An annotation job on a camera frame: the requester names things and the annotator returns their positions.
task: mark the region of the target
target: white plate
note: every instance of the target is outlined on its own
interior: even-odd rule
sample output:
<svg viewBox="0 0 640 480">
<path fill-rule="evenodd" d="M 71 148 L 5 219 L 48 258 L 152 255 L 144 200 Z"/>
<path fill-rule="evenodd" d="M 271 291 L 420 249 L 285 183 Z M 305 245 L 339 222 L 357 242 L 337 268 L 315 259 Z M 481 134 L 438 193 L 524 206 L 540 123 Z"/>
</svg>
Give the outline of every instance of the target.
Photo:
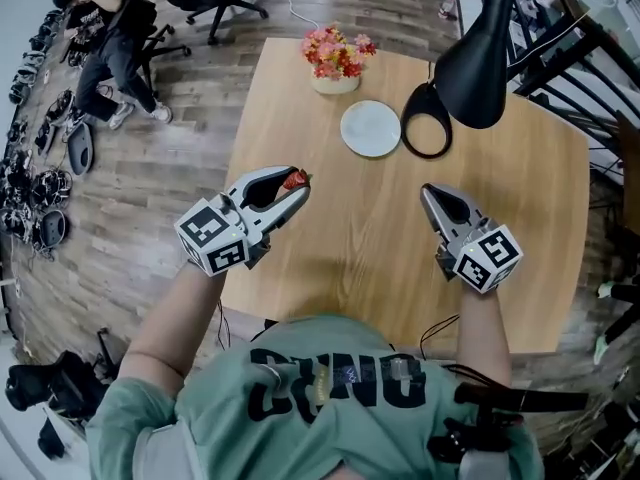
<svg viewBox="0 0 640 480">
<path fill-rule="evenodd" d="M 384 156 L 400 141 L 400 120 L 379 101 L 360 101 L 351 105 L 340 121 L 342 140 L 362 156 Z"/>
</svg>

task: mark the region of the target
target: flower vase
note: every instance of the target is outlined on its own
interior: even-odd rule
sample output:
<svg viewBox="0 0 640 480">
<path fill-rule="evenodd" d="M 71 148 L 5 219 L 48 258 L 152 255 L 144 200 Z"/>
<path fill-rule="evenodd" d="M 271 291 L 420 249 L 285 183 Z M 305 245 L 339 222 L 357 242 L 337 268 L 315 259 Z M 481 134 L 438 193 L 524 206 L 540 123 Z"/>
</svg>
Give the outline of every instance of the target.
<svg viewBox="0 0 640 480">
<path fill-rule="evenodd" d="M 355 91 L 360 85 L 359 76 L 343 76 L 337 80 L 331 78 L 318 78 L 311 74 L 311 87 L 320 94 L 345 94 Z"/>
</svg>

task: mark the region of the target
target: wooden table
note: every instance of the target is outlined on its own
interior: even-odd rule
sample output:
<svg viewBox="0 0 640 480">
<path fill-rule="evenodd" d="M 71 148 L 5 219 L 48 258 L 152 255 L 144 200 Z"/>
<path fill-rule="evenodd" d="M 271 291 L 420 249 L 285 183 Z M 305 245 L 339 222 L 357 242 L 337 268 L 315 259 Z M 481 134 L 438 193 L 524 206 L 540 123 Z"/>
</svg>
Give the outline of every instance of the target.
<svg viewBox="0 0 640 480">
<path fill-rule="evenodd" d="M 380 52 L 357 91 L 323 96 L 311 88 L 298 40 L 266 41 L 227 185 L 246 171 L 291 164 L 313 174 L 311 197 L 272 234 L 271 252 L 253 270 L 230 271 L 225 306 L 273 320 L 340 313 L 390 342 L 417 345 L 424 330 L 457 312 L 460 282 L 445 282 L 434 259 L 438 239 L 419 200 L 424 183 L 448 183 L 507 224 L 524 251 L 499 289 L 511 351 L 555 350 L 584 248 L 586 140 L 509 95 L 493 128 L 454 123 L 453 146 L 438 160 L 421 160 L 402 144 L 378 160 L 347 148 L 340 118 L 351 104 L 378 100 L 400 115 L 428 72 L 425 61 Z M 436 150 L 444 140 L 440 126 L 428 117 L 414 121 L 411 136 Z M 455 326 L 450 330 L 430 345 L 451 347 Z"/>
</svg>

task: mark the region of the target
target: strawberry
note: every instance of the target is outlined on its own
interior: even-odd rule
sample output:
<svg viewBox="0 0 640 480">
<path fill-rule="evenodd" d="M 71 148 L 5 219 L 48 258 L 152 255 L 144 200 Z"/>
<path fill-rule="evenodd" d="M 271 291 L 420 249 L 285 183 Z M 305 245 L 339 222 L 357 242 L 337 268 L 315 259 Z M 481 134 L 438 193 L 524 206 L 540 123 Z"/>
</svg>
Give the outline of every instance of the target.
<svg viewBox="0 0 640 480">
<path fill-rule="evenodd" d="M 304 171 L 294 171 L 284 180 L 282 186 L 287 190 L 292 190 L 296 187 L 302 187 L 309 184 L 309 175 Z"/>
</svg>

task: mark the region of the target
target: green t-shirt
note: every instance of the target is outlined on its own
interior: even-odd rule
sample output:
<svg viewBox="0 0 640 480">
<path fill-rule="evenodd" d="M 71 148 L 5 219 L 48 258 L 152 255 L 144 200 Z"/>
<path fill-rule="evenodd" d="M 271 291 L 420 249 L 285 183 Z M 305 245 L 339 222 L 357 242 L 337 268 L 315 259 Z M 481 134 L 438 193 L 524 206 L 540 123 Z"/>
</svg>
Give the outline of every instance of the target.
<svg viewBox="0 0 640 480">
<path fill-rule="evenodd" d="M 132 478 L 139 436 L 179 421 L 200 473 L 190 478 L 317 480 L 340 463 L 367 479 L 456 478 L 458 465 L 436 461 L 427 443 L 446 435 L 446 417 L 475 421 L 476 406 L 453 401 L 458 384 L 360 322 L 281 323 L 217 356 L 175 401 L 145 382 L 116 380 L 87 428 L 92 474 Z M 508 435 L 511 478 L 541 479 L 530 433 L 520 426 Z M 156 455 L 156 466 L 172 462 Z"/>
</svg>

